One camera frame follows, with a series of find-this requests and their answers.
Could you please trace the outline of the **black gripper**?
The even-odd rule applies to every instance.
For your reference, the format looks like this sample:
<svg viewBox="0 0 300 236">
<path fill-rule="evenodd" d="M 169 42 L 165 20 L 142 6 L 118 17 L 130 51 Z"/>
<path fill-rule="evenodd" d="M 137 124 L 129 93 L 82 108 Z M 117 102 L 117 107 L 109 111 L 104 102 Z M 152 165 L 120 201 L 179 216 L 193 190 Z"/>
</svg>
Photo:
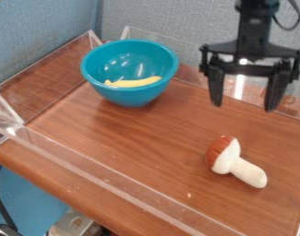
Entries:
<svg viewBox="0 0 300 236">
<path fill-rule="evenodd" d="M 237 41 L 204 44 L 200 47 L 200 71 L 209 78 L 211 99 L 223 104 L 225 75 L 267 77 L 264 110 L 276 110 L 288 85 L 300 77 L 300 50 L 268 42 L 266 45 L 241 45 Z"/>
</svg>

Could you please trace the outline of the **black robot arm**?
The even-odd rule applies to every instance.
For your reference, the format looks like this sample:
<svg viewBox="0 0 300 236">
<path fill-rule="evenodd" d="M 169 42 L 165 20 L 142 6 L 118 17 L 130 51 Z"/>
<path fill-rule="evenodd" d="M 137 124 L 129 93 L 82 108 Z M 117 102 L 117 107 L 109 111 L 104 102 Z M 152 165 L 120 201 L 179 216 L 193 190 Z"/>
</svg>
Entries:
<svg viewBox="0 0 300 236">
<path fill-rule="evenodd" d="M 300 24 L 300 8 L 288 0 L 298 14 L 291 27 L 284 27 L 276 18 L 279 0 L 236 0 L 240 13 L 237 39 L 203 44 L 199 71 L 208 78 L 211 100 L 215 106 L 223 104 L 225 75 L 267 77 L 264 110 L 276 110 L 288 85 L 300 77 L 300 50 L 270 42 L 271 26 L 275 22 L 284 30 L 294 30 Z"/>
</svg>

